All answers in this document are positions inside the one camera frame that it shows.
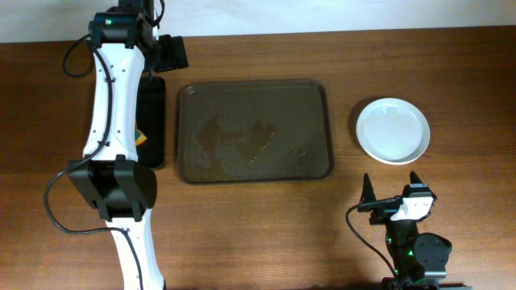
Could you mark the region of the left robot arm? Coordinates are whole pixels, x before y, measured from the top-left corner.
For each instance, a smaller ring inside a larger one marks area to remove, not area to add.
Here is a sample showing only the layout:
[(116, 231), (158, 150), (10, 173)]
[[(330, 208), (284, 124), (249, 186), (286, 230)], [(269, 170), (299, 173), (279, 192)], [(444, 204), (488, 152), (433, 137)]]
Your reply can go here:
[(120, 1), (98, 12), (83, 37), (96, 70), (94, 111), (80, 161), (67, 172), (111, 232), (125, 289), (164, 289), (152, 241), (153, 170), (139, 161), (137, 101), (143, 73), (187, 68), (181, 37), (160, 35), (152, 1)]

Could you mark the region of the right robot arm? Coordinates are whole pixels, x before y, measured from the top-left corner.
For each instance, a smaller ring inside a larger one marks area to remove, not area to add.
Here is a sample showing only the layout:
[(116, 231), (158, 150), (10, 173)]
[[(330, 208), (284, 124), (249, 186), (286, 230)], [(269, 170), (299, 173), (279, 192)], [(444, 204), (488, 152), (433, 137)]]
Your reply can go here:
[(437, 196), (415, 172), (402, 194), (377, 199), (368, 175), (357, 210), (369, 213), (369, 224), (384, 226), (385, 245), (393, 262), (391, 278), (381, 281), (383, 289), (438, 289), (446, 273), (452, 243), (432, 233), (418, 231), (418, 223), (431, 215)]

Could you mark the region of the dark brown tray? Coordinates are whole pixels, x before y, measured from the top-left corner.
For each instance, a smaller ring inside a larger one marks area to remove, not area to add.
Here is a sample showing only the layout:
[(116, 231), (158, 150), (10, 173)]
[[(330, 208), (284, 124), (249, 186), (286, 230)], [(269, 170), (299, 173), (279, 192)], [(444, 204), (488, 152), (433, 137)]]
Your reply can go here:
[(334, 169), (317, 81), (194, 83), (179, 92), (177, 116), (177, 170), (188, 184), (322, 180)]

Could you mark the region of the pale green plate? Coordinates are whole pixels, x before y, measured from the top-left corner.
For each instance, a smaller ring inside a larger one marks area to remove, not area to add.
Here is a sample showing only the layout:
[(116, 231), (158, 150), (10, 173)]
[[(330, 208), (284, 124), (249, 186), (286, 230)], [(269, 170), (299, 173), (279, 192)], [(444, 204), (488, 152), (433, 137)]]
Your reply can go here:
[(356, 137), (360, 135), (429, 135), (425, 115), (411, 103), (398, 98), (380, 98), (367, 104), (356, 121)]

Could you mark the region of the white plate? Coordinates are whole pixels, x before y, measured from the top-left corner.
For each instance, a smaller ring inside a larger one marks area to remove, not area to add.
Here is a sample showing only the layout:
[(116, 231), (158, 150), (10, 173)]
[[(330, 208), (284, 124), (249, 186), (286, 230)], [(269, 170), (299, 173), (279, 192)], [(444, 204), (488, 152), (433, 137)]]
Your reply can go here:
[(409, 164), (421, 157), (430, 144), (430, 136), (360, 135), (363, 151), (376, 161), (389, 165)]

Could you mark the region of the green yellow sponge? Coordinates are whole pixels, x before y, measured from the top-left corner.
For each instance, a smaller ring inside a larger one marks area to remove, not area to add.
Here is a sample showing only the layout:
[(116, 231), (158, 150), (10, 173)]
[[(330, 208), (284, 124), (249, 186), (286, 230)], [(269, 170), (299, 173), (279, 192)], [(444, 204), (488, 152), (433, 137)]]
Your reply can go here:
[(142, 143), (144, 143), (147, 140), (147, 137), (145, 134), (143, 134), (140, 130), (135, 130), (135, 145), (138, 147)]

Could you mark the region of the black small tray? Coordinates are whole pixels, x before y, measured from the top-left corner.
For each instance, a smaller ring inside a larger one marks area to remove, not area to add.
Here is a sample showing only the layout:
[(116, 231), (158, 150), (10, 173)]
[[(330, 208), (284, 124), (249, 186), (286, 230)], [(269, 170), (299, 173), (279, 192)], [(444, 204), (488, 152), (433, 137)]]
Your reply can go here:
[(139, 83), (136, 106), (136, 129), (147, 140), (136, 147), (139, 162), (152, 169), (164, 166), (166, 86), (164, 79), (142, 78)]

